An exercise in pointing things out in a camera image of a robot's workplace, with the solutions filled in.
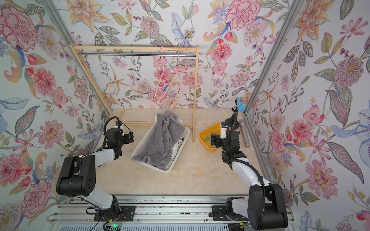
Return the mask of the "grey terry towel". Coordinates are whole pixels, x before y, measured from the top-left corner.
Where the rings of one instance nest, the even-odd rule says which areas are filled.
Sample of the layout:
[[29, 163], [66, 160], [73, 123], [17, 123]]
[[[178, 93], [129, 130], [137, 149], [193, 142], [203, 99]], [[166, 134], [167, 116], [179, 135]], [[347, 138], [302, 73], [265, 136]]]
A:
[[158, 168], [164, 168], [170, 161], [172, 147], [181, 139], [185, 126], [178, 115], [170, 110], [157, 114], [157, 124], [150, 137], [148, 147], [134, 158], [136, 162], [146, 162]]

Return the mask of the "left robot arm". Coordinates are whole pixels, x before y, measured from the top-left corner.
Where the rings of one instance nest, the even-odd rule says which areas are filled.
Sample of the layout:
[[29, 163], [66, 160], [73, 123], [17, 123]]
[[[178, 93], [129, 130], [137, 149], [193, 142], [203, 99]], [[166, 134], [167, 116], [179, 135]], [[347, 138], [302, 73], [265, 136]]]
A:
[[123, 122], [113, 116], [104, 124], [104, 141], [97, 151], [64, 159], [56, 192], [70, 198], [79, 198], [92, 205], [100, 218], [113, 221], [123, 215], [115, 196], [97, 186], [96, 168], [122, 156], [122, 147], [134, 142], [131, 130], [124, 133]]

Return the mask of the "pink wire hanger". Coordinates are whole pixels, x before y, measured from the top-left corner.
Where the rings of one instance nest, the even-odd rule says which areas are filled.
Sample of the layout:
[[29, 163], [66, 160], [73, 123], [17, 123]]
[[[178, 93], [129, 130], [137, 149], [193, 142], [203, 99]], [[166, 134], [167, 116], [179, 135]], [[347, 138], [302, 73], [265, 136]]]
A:
[[162, 55], [162, 50], [164, 48], [164, 46], [161, 46], [159, 48], [159, 55], [153, 58], [153, 66], [156, 68], [156, 70], [154, 71], [154, 77], [157, 82], [157, 87], [155, 88], [154, 93], [148, 93], [150, 99], [147, 105], [148, 109], [152, 109], [154, 105], [159, 105], [161, 99], [167, 95], [166, 91], [163, 90], [162, 87], [166, 84], [168, 78], [171, 77], [171, 74], [165, 66], [167, 63], [167, 59], [163, 60], [164, 56]]
[[177, 88], [177, 91], [174, 93], [176, 93], [176, 96], [172, 102], [172, 105], [171, 105], [171, 109], [173, 109], [175, 107], [175, 105], [177, 104], [178, 102], [178, 99], [179, 99], [179, 96], [180, 96], [180, 90], [182, 88], [182, 86], [184, 85], [184, 76], [185, 76], [185, 72], [187, 71], [187, 62], [188, 62], [188, 50], [189, 50], [189, 47], [186, 47], [185, 48], [185, 62], [183, 64], [179, 63], [179, 70], [181, 69], [182, 67], [182, 74], [179, 75], [179, 78], [180, 78], [180, 85], [178, 86]]
[[155, 101], [155, 104], [157, 106], [161, 106], [168, 98], [171, 98], [172, 95], [175, 94], [175, 90], [173, 90], [170, 94], [168, 93], [168, 90], [171, 89], [171, 87], [173, 86], [174, 83], [175, 83], [175, 86], [177, 86], [177, 88], [176, 88], [177, 90], [180, 90], [182, 85], [183, 85], [183, 81], [180, 78], [180, 71], [183, 71], [183, 74], [184, 74], [185, 70], [186, 70], [186, 66], [182, 66], [181, 61], [180, 61], [180, 52], [183, 52], [183, 51], [185, 51], [185, 58], [186, 58], [185, 60], [187, 61], [188, 49], [183, 48], [181, 46], [177, 47], [177, 65], [171, 68], [171, 70], [174, 71], [173, 73], [170, 72], [170, 74], [172, 75], [171, 78], [169, 78], [169, 79], [164, 78], [166, 68], [165, 68], [164, 65], [162, 66], [162, 73], [161, 73], [161, 76], [159, 78], [158, 86], [156, 88], [155, 93], [158, 93], [158, 90], [160, 89], [160, 85], [162, 83], [166, 83], [169, 80], [171, 80], [171, 82], [168, 83], [166, 89], [163, 89], [162, 92], [160, 92], [157, 100]]

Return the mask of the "pastel striped bunny towel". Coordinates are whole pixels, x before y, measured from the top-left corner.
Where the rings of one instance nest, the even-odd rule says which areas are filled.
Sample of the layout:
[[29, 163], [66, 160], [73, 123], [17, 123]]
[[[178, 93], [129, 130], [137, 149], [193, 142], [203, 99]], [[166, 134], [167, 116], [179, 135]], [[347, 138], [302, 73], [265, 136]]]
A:
[[177, 145], [174, 147], [175, 153], [172, 155], [172, 161], [174, 161], [177, 158], [178, 154], [180, 153], [180, 149], [183, 147], [184, 141], [185, 141], [185, 138], [182, 137], [178, 141]]

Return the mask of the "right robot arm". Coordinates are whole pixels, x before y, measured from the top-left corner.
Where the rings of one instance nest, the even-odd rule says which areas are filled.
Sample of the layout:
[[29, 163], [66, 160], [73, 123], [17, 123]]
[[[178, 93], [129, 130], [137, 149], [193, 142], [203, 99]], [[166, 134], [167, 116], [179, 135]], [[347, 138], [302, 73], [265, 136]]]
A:
[[240, 151], [239, 134], [221, 123], [220, 134], [211, 136], [211, 145], [222, 148], [223, 162], [249, 187], [248, 198], [229, 197], [224, 212], [212, 212], [210, 216], [232, 221], [244, 217], [256, 231], [287, 228], [288, 213], [282, 187], [264, 179], [251, 165]]

